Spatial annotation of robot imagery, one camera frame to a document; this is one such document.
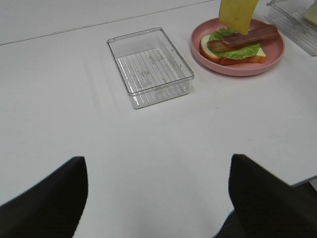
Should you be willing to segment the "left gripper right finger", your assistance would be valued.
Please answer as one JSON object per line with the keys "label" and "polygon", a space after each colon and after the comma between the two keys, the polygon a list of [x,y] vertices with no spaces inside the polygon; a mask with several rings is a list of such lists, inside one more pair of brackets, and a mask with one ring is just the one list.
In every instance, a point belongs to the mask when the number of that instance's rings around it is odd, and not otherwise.
{"label": "left gripper right finger", "polygon": [[290,186],[242,154],[234,154],[228,181],[234,210],[219,238],[315,238],[317,191]]}

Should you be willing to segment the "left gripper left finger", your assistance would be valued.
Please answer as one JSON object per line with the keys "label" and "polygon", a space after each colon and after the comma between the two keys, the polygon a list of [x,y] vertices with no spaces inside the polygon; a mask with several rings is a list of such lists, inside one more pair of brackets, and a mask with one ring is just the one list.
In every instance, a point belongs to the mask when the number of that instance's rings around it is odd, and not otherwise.
{"label": "left gripper left finger", "polygon": [[84,157],[73,157],[0,207],[2,238],[71,238],[88,197]]}

